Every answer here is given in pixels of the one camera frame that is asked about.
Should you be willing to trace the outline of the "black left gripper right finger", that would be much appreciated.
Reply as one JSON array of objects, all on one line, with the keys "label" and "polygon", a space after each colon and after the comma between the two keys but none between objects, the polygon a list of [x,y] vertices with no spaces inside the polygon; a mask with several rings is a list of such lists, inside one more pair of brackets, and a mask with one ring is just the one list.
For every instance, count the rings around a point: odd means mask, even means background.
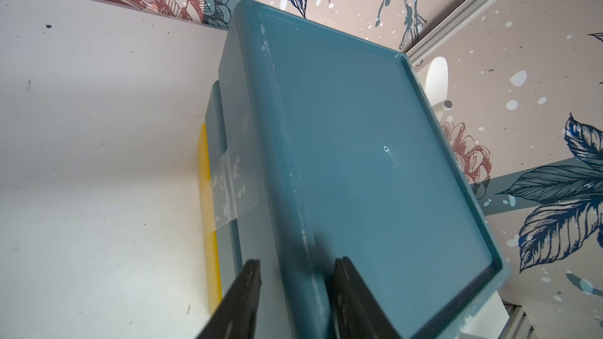
[{"label": "black left gripper right finger", "polygon": [[338,338],[400,338],[348,257],[335,260],[331,300]]}]

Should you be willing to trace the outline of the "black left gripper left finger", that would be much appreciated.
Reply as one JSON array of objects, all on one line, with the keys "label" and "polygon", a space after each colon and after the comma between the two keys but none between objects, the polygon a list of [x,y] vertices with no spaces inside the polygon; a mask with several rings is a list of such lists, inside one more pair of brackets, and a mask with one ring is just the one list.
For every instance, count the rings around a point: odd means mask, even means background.
[{"label": "black left gripper left finger", "polygon": [[197,339],[252,339],[262,279],[260,260],[248,260]]}]

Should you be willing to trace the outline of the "teal drawer cabinet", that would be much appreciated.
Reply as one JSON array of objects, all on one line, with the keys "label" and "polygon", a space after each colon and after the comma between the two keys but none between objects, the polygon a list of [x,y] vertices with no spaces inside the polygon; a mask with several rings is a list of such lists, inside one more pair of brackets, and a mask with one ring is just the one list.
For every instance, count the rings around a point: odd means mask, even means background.
[{"label": "teal drawer cabinet", "polygon": [[348,257],[403,338],[457,338],[510,274],[408,58],[238,3],[205,115],[210,174],[249,155],[260,203],[217,230],[229,290],[260,260],[257,338],[336,338]]}]

